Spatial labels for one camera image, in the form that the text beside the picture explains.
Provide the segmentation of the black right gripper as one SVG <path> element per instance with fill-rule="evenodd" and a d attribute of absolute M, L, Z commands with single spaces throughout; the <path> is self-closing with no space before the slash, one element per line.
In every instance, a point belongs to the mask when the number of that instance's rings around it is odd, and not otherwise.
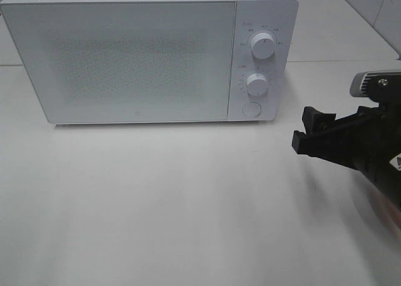
<path fill-rule="evenodd" d="M 292 148 L 358 170 L 376 186 L 400 185 L 400 101 L 376 103 L 342 119 L 305 107 L 305 133 L 294 131 Z"/>

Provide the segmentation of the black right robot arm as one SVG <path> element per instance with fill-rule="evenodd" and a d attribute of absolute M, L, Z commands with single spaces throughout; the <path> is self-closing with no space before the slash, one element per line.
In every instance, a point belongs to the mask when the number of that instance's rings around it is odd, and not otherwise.
<path fill-rule="evenodd" d="M 307 106 L 305 131 L 294 131 L 291 145 L 297 154 L 360 171 L 399 211 L 400 71 L 358 73 L 350 95 L 378 105 L 340 119 Z"/>

